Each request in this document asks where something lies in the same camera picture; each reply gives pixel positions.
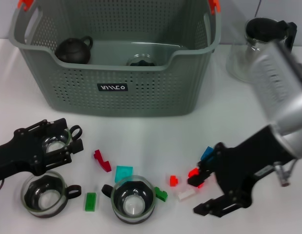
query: basket label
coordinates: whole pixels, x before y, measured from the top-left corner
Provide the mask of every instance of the basket label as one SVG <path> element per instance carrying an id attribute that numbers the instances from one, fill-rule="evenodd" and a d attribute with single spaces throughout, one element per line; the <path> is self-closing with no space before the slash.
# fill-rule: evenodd
<path id="1" fill-rule="evenodd" d="M 98 84 L 98 89 L 99 91 L 102 92 L 123 92 L 123 91 L 128 91 L 128 86 L 127 84 Z"/>

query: glass kettle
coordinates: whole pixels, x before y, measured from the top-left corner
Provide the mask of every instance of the glass kettle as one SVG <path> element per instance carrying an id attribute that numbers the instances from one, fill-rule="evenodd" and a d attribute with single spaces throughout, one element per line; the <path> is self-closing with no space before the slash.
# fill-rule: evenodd
<path id="1" fill-rule="evenodd" d="M 234 43 L 227 58 L 228 73 L 242 81 L 248 81 L 248 70 L 258 53 L 270 41 L 277 40 L 290 51 L 293 48 L 297 25 L 293 22 L 276 21 L 268 18 L 254 18 L 245 24 L 244 38 Z"/>

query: perforated basket wall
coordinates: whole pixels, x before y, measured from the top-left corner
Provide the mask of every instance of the perforated basket wall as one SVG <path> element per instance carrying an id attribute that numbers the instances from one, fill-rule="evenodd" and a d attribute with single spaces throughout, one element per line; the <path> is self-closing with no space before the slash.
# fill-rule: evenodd
<path id="1" fill-rule="evenodd" d="M 25 42 L 29 21 L 38 19 Z M 54 51 L 67 38 L 183 45 L 155 67 L 69 64 Z M 208 0 L 35 0 L 17 9 L 11 42 L 20 48 L 48 103 L 55 109 L 104 116 L 171 116 L 191 112 L 210 55 L 220 39 L 220 13 Z M 100 92 L 98 84 L 127 84 Z"/>

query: blue toy block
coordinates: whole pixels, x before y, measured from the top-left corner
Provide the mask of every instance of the blue toy block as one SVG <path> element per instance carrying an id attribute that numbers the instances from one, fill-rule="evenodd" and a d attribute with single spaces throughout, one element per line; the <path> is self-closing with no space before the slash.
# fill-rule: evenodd
<path id="1" fill-rule="evenodd" d="M 117 166 L 115 183 L 124 179 L 125 177 L 132 176 L 132 172 L 133 172 L 133 167 Z"/>
<path id="2" fill-rule="evenodd" d="M 205 150 L 204 154 L 201 156 L 201 160 L 203 160 L 204 158 L 209 156 L 213 151 L 214 151 L 214 149 L 208 146 L 207 149 Z"/>

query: kettle lid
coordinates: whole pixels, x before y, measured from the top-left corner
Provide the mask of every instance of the kettle lid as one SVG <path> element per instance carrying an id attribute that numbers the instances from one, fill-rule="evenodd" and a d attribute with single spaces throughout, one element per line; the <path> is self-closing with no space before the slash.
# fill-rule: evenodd
<path id="1" fill-rule="evenodd" d="M 246 25 L 246 35 L 251 39 L 262 42 L 272 40 L 282 41 L 288 36 L 288 24 L 285 21 L 277 22 L 268 18 L 255 18 Z"/>

